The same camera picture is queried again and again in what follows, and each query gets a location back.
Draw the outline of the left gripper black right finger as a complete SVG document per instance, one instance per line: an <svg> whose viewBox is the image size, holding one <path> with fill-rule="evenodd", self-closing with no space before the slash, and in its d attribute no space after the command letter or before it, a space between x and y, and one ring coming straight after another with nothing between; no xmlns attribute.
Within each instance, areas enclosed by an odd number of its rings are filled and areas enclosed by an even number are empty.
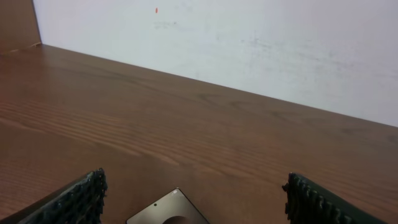
<svg viewBox="0 0 398 224"><path fill-rule="evenodd" d="M384 224L308 178L291 172L282 186L285 214L294 224Z"/></svg>

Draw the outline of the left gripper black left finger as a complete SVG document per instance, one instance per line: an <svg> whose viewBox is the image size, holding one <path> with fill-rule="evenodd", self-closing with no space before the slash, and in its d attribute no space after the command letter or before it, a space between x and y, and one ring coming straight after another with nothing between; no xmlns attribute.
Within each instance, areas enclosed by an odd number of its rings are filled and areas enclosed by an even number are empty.
<svg viewBox="0 0 398 224"><path fill-rule="evenodd" d="M108 185L102 168L1 220L1 224L100 224Z"/></svg>

